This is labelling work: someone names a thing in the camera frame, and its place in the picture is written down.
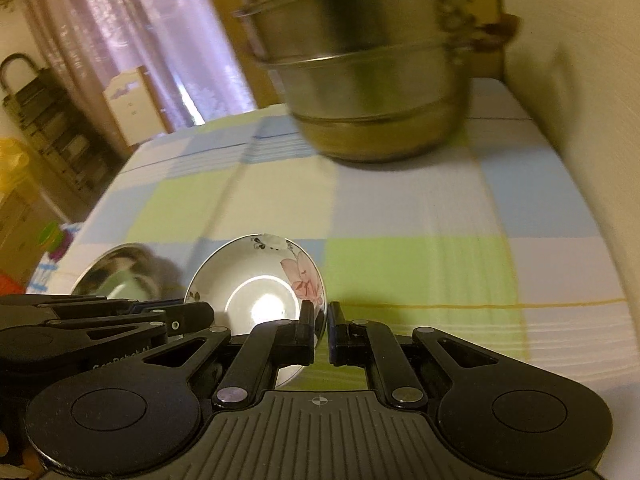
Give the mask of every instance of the white porcelain bowl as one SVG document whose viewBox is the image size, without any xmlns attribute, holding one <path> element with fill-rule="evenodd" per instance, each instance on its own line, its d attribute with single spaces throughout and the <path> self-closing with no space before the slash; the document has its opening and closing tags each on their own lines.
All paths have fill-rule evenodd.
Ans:
<svg viewBox="0 0 640 480">
<path fill-rule="evenodd" d="M 215 251 L 191 280 L 185 302 L 207 301 L 216 325 L 233 335 L 276 319 L 298 319 L 303 300 L 313 302 L 316 344 L 324 332 L 326 291 L 320 271 L 299 245 L 268 234 L 237 238 Z M 302 367 L 280 370 L 277 386 Z"/>
</svg>

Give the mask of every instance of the curtain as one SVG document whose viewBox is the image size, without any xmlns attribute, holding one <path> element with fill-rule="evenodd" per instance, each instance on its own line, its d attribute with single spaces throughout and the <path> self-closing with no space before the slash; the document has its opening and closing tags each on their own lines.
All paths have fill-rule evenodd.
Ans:
<svg viewBox="0 0 640 480">
<path fill-rule="evenodd" d="M 255 109 L 210 0 L 21 0 L 38 47 L 110 144 L 128 153 L 102 91 L 144 66 L 174 130 Z"/>
</svg>

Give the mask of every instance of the plaid tablecloth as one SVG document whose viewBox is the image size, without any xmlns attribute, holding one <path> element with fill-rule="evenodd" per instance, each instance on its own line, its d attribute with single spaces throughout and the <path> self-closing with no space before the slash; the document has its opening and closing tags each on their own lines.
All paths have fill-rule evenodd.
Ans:
<svg viewBox="0 0 640 480">
<path fill-rule="evenodd" d="M 101 253 L 142 242 L 184 291 L 226 241 L 292 238 L 348 319 L 431 325 L 581 381 L 614 414 L 600 465 L 638 480 L 640 360 L 609 251 L 558 156 L 509 91 L 476 80 L 465 131 L 425 156 L 337 164 L 283 106 L 153 140 L 131 157 L 48 283 L 68 293 Z M 364 386 L 326 346 L 291 388 Z"/>
</svg>

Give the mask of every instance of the stainless steel pot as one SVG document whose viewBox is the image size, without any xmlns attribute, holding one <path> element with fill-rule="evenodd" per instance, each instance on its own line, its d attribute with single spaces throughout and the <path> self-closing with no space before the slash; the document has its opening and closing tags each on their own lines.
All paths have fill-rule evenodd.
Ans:
<svg viewBox="0 0 640 480">
<path fill-rule="evenodd" d="M 123 244 L 102 254 L 76 281 L 72 294 L 128 300 L 159 300 L 158 263 L 144 245 Z"/>
<path fill-rule="evenodd" d="M 322 153 L 385 160 L 443 140 L 465 117 L 464 0 L 243 0 L 258 60 Z"/>
</svg>

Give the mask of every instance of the wall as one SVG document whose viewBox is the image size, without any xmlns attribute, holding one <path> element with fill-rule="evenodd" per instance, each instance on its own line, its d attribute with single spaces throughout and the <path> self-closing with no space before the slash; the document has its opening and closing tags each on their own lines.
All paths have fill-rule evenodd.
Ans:
<svg viewBox="0 0 640 480">
<path fill-rule="evenodd" d="M 640 329 L 640 0 L 505 0 L 507 83 L 600 224 Z"/>
</svg>

